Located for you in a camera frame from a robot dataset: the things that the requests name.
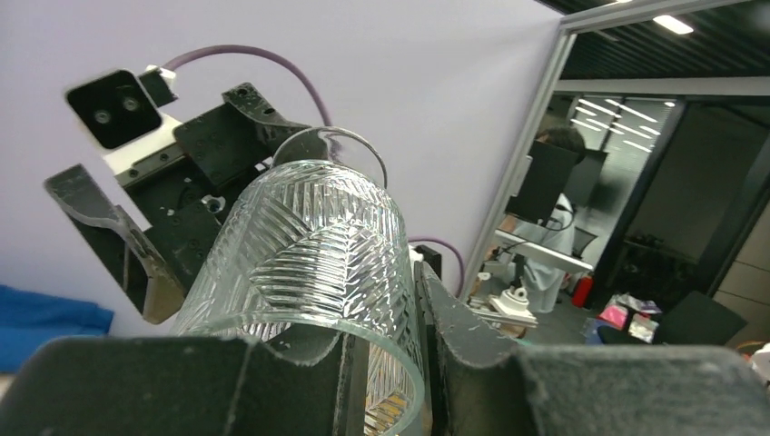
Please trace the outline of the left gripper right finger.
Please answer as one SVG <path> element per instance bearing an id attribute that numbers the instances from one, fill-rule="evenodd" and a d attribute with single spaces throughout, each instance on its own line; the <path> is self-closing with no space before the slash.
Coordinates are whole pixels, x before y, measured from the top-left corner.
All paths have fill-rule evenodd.
<path id="1" fill-rule="evenodd" d="M 766 435 L 769 400 L 714 346 L 522 345 L 415 265 L 436 435 Z"/>

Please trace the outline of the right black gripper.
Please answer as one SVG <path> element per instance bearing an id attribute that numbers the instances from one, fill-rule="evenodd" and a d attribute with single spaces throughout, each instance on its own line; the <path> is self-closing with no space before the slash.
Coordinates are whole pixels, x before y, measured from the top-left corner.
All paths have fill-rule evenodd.
<path id="1" fill-rule="evenodd" d="M 145 234 L 80 164 L 44 188 L 142 318 L 176 314 L 232 204 L 266 162 L 309 126 L 287 120 L 251 84 L 222 94 L 243 117 L 117 125 L 114 170 L 150 226 Z"/>

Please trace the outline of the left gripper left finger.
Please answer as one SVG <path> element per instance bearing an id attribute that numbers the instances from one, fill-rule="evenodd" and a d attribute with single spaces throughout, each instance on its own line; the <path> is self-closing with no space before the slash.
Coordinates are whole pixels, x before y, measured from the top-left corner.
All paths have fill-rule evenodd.
<path id="1" fill-rule="evenodd" d="M 1 401 L 4 435 L 360 435 L 366 343 L 319 327 L 47 343 Z"/>

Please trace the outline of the clear wine glass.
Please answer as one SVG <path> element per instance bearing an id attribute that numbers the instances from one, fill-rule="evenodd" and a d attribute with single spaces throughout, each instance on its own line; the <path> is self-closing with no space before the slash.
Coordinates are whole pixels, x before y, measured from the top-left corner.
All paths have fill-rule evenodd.
<path id="1" fill-rule="evenodd" d="M 405 430 L 425 384 L 410 247 L 387 178 L 353 132 L 291 135 L 233 203 L 173 334 L 267 340 L 305 324 L 354 335 L 369 345 L 365 433 Z"/>

